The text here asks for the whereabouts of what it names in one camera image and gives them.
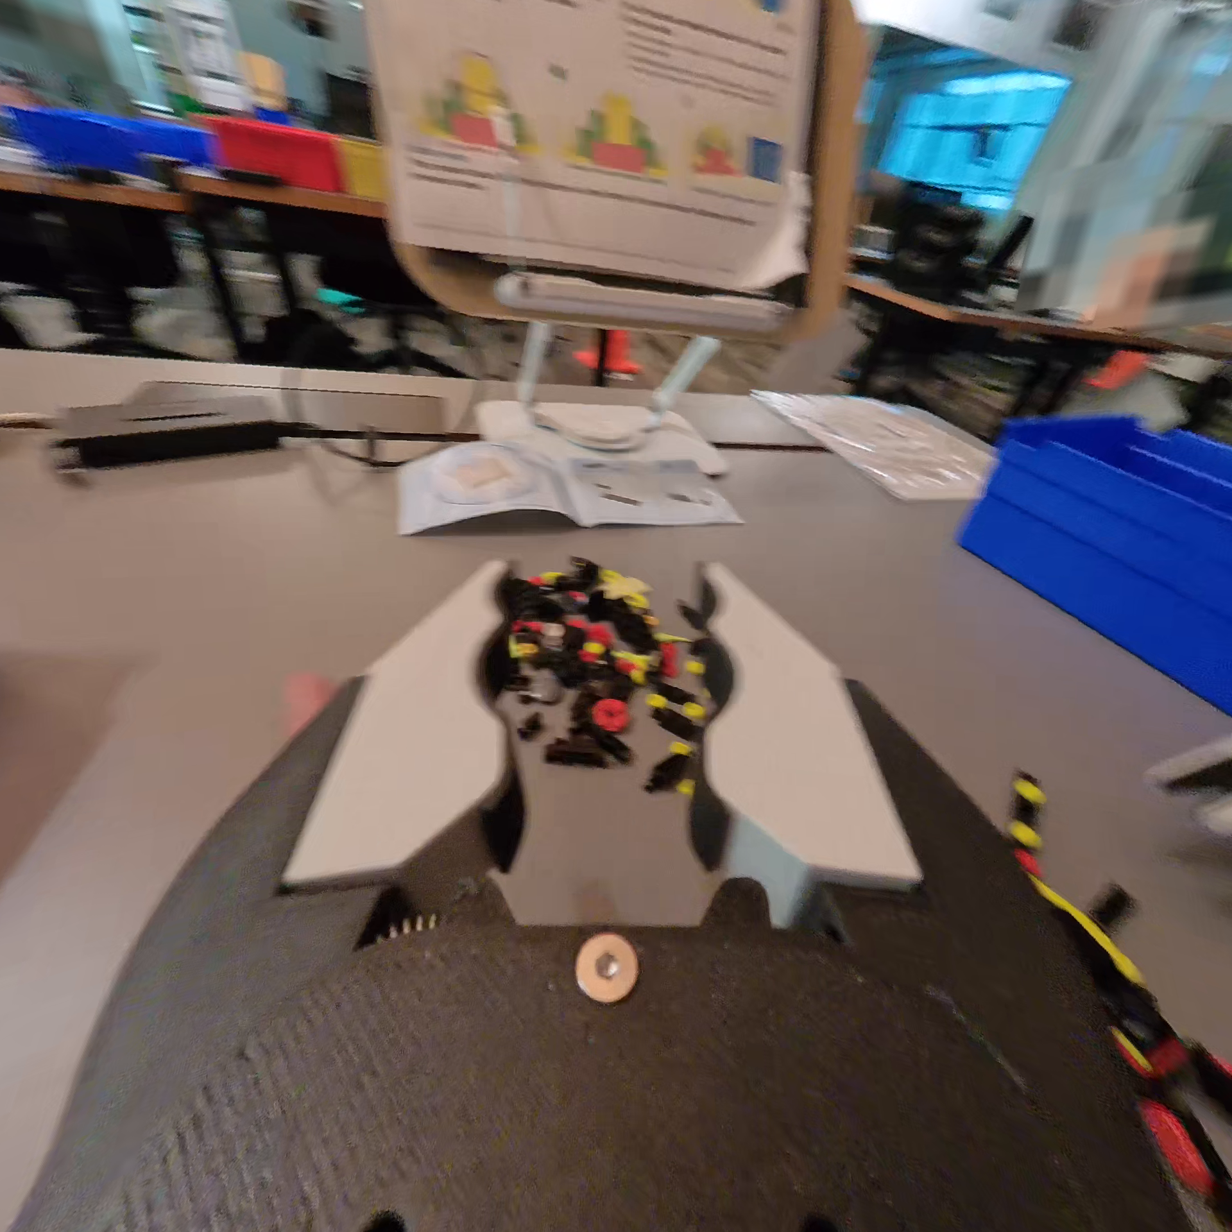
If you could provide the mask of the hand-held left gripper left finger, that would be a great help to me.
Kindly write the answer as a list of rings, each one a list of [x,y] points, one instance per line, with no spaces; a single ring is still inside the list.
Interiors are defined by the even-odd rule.
[[[507,561],[485,561],[384,652],[332,750],[285,888],[458,888],[500,862],[509,734],[485,678]]]

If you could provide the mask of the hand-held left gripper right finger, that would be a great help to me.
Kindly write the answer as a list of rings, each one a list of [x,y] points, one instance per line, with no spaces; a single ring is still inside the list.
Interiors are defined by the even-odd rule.
[[[841,667],[718,561],[697,566],[712,713],[680,923],[752,880],[776,928],[827,928],[836,888],[910,894],[925,871]]]

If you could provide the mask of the pile of lego pieces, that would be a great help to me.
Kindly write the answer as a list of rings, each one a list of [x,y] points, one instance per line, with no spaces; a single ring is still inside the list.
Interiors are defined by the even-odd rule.
[[[715,643],[701,610],[664,624],[647,583],[572,557],[565,570],[507,572],[496,700],[515,739],[551,768],[634,771],[641,792],[693,797],[715,715]]]

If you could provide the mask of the black yellow red lego model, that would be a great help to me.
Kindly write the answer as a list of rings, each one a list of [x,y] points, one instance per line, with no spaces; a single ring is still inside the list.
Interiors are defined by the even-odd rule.
[[[1119,944],[1118,933],[1138,907],[1124,885],[1107,884],[1100,898],[1080,907],[1044,877],[1045,805],[1039,779],[1016,771],[1009,813],[1012,854],[1094,981],[1115,1052],[1132,1072],[1138,1112],[1171,1179],[1206,1202],[1220,1229],[1230,1229],[1230,1165],[1192,1101],[1202,1096],[1230,1119],[1230,1063],[1174,1029],[1142,970]]]

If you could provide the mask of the open instruction booklet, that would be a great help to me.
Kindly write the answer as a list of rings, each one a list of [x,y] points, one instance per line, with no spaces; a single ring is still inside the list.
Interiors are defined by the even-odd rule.
[[[578,527],[742,525],[693,460],[547,459],[514,443],[454,443],[397,474],[397,532],[415,536],[506,514]]]

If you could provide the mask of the clear plastic bag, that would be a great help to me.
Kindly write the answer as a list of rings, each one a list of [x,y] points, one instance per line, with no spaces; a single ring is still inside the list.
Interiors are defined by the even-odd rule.
[[[976,501],[996,464],[989,447],[915,409],[834,393],[752,398],[903,503]]]

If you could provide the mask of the white document stand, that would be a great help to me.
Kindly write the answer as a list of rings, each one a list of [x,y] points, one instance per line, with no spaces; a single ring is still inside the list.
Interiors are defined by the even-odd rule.
[[[687,326],[725,326],[744,320],[746,300],[738,295],[687,295],[606,285],[557,272],[507,272],[495,283],[504,306],[547,309],[580,318],[609,317],[631,322],[673,322]],[[547,401],[537,392],[543,360],[553,337],[547,318],[534,318],[521,348],[514,398],[486,398],[476,404],[481,438],[515,443],[540,459],[634,459],[644,463],[693,463],[718,478],[727,463],[701,431],[674,412],[674,401],[722,348],[710,332],[695,335],[670,373],[652,392],[645,406],[599,401]]]

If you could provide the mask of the blue plastic bin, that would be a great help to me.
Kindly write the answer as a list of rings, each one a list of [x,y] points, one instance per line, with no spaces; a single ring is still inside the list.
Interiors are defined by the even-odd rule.
[[[1230,443],[1012,420],[959,547],[1230,715]]]

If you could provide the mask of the black flat device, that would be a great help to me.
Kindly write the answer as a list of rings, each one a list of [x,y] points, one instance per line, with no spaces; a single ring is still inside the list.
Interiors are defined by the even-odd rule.
[[[384,430],[311,420],[297,398],[275,409],[267,392],[207,392],[150,384],[124,401],[63,409],[52,426],[55,467],[136,469],[199,459],[272,455],[318,447],[370,469],[393,469],[393,448],[454,443],[446,431]]]

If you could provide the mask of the wooden workbench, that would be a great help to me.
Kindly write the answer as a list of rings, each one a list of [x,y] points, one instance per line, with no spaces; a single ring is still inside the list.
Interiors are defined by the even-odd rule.
[[[1181,329],[1179,337],[1170,337],[1145,330],[1126,330],[1119,326],[1094,326],[1085,320],[1060,320],[1012,309],[999,312],[959,304],[938,304],[934,300],[910,295],[884,281],[862,277],[858,272],[847,272],[843,285],[854,295],[877,300],[886,309],[910,312],[949,326],[971,326],[1011,335],[1039,335],[1069,344],[1110,345],[1126,351],[1191,354],[1199,357],[1230,360],[1229,326],[1187,326]]]
[[[378,199],[345,192],[305,191],[293,186],[263,186],[199,173],[182,173],[179,178],[179,188],[167,191],[154,184],[151,179],[97,184],[44,171],[2,170],[2,192],[41,195],[59,200],[95,200],[107,205],[159,209],[165,213],[188,213],[190,208],[202,200],[227,200],[260,208],[317,209],[326,213],[345,213],[352,217],[374,220],[384,220],[387,216],[385,203]]]

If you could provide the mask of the brown backing board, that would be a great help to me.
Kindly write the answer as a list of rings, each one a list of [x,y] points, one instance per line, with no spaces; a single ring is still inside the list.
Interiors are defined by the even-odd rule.
[[[547,318],[557,324],[595,324],[631,330],[710,332],[718,337],[766,340],[786,344],[821,329],[836,312],[843,297],[843,279],[849,265],[851,195],[858,170],[856,110],[866,84],[866,38],[851,2],[821,2],[819,61],[812,104],[812,130],[807,139],[807,173],[812,205],[807,224],[804,271],[772,285],[767,290],[718,290],[629,274],[568,271],[550,264],[509,264],[496,258],[418,250],[395,240],[395,251],[433,300],[454,312],[493,320]],[[507,272],[557,272],[606,285],[687,293],[687,295],[738,295],[746,300],[744,320],[725,326],[687,326],[674,322],[631,322],[609,317],[555,317],[547,309],[520,309],[504,306],[495,295],[495,283]]]

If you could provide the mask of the yellow storage bin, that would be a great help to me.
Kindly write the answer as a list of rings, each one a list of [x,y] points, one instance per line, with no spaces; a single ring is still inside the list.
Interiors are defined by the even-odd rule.
[[[385,203],[387,200],[387,171],[384,149],[375,141],[342,136],[334,139],[343,192]]]

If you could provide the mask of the red storage bin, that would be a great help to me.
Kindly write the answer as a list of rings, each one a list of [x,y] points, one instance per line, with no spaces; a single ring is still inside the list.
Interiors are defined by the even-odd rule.
[[[228,115],[210,115],[206,123],[223,170],[269,175],[302,191],[345,191],[338,143],[330,131]]]

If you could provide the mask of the row of blue storage bins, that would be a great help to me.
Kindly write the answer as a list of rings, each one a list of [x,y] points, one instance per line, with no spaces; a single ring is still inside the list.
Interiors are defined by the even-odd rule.
[[[114,118],[50,106],[4,106],[4,120],[41,161],[57,171],[71,168],[147,175],[155,156],[214,170],[214,134],[158,118]]]

